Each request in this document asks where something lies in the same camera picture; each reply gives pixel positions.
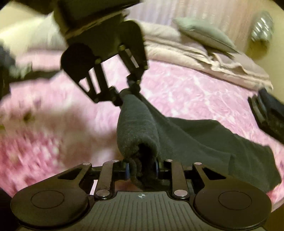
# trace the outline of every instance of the wall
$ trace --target wall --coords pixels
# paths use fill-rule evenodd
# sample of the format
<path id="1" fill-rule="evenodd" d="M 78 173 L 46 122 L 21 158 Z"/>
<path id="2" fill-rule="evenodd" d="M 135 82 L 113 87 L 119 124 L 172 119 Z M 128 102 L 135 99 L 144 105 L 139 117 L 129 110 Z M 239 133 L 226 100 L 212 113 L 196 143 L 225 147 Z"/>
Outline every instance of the wall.
<path id="1" fill-rule="evenodd" d="M 268 72 L 274 86 L 273 94 L 284 102 L 284 10 L 272 0 L 257 1 L 271 14 L 275 32 L 267 48 L 250 42 L 247 55 Z"/>
<path id="2" fill-rule="evenodd" d="M 24 5 L 10 2 L 0 11 L 0 30 L 15 22 L 32 18 L 38 13 Z"/>
<path id="3" fill-rule="evenodd" d="M 172 19 L 203 19 L 223 31 L 241 51 L 247 45 L 258 0 L 144 0 L 130 8 L 129 18 L 175 26 Z"/>

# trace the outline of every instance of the black cloth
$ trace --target black cloth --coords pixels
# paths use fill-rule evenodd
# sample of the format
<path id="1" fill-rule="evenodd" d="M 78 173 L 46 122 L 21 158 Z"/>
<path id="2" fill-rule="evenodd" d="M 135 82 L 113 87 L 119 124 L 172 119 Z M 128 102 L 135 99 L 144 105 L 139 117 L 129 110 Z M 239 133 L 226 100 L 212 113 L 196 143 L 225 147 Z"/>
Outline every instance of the black cloth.
<path id="1" fill-rule="evenodd" d="M 278 119 L 284 121 L 284 105 L 264 88 L 259 90 L 258 95 L 268 112 L 268 116 L 274 114 Z"/>
<path id="2" fill-rule="evenodd" d="M 249 97 L 248 102 L 258 127 L 284 144 L 284 120 L 278 114 L 268 111 L 259 95 Z"/>
<path id="3" fill-rule="evenodd" d="M 19 227 L 10 203 L 11 197 L 0 188 L 0 230 L 15 231 Z"/>
<path id="4" fill-rule="evenodd" d="M 163 116 L 142 95 L 122 92 L 117 142 L 129 161 L 132 180 L 158 189 L 149 177 L 155 160 L 173 159 L 183 166 L 202 162 L 221 174 L 250 183 L 263 192 L 281 182 L 268 146 L 246 140 L 214 120 L 184 120 Z"/>

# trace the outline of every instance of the fabric fold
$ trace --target fabric fold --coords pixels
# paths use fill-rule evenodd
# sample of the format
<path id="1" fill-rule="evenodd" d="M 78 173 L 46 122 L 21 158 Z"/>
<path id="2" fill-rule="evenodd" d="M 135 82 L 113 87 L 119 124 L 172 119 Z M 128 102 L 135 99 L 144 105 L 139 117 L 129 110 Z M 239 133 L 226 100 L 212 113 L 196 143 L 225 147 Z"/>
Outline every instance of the fabric fold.
<path id="1" fill-rule="evenodd" d="M 270 147 L 233 134 L 215 120 L 167 118 L 142 95 L 122 98 L 118 148 L 139 187 L 161 190 L 163 182 L 152 169 L 156 160 L 165 159 L 179 161 L 184 167 L 201 162 L 264 192 L 281 182 Z"/>

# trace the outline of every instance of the curtain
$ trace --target curtain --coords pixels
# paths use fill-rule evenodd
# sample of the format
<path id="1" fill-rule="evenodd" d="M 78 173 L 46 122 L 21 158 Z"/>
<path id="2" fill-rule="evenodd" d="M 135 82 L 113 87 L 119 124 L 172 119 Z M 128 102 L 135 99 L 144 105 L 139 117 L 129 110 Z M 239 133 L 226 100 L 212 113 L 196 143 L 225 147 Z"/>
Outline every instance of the curtain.
<path id="1" fill-rule="evenodd" d="M 257 0 L 145 0 L 130 8 L 129 18 L 169 26 L 175 17 L 204 19 L 244 51 L 260 9 Z"/>

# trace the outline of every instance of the bed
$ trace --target bed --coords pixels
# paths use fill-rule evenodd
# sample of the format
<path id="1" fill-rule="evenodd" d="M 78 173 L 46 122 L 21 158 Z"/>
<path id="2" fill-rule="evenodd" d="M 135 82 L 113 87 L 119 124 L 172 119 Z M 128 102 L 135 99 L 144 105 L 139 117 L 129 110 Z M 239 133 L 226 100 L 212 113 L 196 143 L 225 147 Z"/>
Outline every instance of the bed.
<path id="1" fill-rule="evenodd" d="M 242 73 L 239 68 L 233 73 L 225 64 L 216 65 L 216 59 L 207 62 L 209 55 L 192 50 L 192 43 L 186 43 L 186 48 L 177 46 L 174 37 L 165 43 L 164 33 L 156 34 L 155 40 L 151 37 L 155 26 L 143 26 L 150 61 L 142 94 L 166 116 L 215 119 L 244 138 L 269 145 L 283 179 L 284 147 L 258 128 L 247 102 L 253 90 L 272 89 L 269 78 L 260 72 L 258 76 L 247 74 L 240 63 Z M 34 70 L 58 70 L 61 54 L 33 49 L 19 55 L 17 63 L 32 62 Z M 127 87 L 128 72 L 118 57 L 107 60 L 103 67 L 109 85 L 118 90 Z M 0 187 L 13 196 L 80 163 L 100 166 L 111 159 L 121 160 L 116 144 L 119 112 L 109 102 L 94 104 L 64 72 L 51 80 L 12 85 L 11 96 L 0 107 Z M 284 180 L 268 196 L 272 210 L 277 209 L 284 202 Z"/>

